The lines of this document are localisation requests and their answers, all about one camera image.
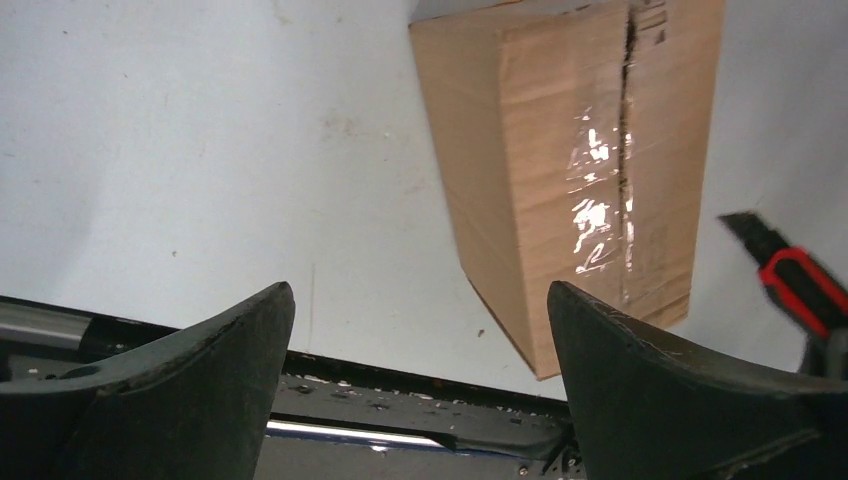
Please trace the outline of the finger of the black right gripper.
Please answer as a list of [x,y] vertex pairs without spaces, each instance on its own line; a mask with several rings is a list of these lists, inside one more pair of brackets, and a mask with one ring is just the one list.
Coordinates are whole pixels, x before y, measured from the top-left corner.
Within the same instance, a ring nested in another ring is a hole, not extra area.
[[847,328],[838,328],[826,340],[809,338],[798,370],[799,373],[847,380]]

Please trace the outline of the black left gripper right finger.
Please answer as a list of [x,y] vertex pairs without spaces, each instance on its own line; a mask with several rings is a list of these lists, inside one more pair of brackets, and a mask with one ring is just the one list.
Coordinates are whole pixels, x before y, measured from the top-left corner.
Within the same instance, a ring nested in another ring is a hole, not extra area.
[[556,281],[547,308],[591,479],[843,479],[847,384],[747,362]]

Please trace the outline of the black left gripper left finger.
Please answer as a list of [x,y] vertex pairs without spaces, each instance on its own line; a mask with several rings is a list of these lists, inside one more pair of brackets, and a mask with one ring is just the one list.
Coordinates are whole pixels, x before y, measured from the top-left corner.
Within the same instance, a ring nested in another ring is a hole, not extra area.
[[250,479],[295,316],[275,283],[201,323],[1,386],[5,479]]

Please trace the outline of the red black utility knife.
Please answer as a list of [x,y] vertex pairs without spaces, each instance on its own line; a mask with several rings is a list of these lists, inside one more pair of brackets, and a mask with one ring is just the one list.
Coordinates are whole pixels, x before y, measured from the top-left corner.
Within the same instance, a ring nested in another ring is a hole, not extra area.
[[756,262],[772,303],[815,343],[826,344],[847,326],[847,289],[806,249],[790,243],[754,211],[718,219]]

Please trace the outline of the brown cardboard express box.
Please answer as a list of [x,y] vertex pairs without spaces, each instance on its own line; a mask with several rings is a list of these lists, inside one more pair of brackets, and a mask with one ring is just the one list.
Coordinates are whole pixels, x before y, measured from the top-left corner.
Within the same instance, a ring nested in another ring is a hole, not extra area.
[[689,310],[725,5],[510,1],[409,27],[461,267],[535,377],[559,280]]

